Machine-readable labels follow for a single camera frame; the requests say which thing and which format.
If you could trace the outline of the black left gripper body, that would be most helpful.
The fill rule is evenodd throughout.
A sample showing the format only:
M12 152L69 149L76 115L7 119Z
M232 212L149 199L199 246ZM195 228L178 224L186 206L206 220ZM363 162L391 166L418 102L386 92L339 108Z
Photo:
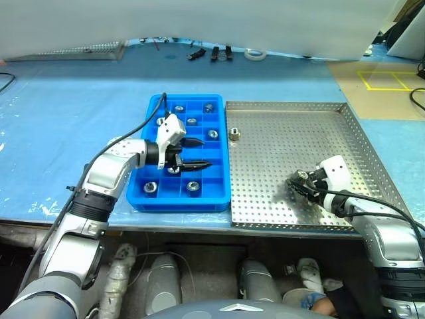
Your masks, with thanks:
M183 160L181 153L183 151L185 140L178 142L176 145L168 145L165 150L165 167L182 167Z

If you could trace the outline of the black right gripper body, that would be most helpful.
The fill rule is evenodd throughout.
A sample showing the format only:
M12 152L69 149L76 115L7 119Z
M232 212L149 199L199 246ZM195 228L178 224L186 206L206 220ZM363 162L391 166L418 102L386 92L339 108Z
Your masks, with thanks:
M327 174L323 168L307 172L305 186L307 187L307 199L310 203L323 204L326 193L318 191L328 190L326 182Z

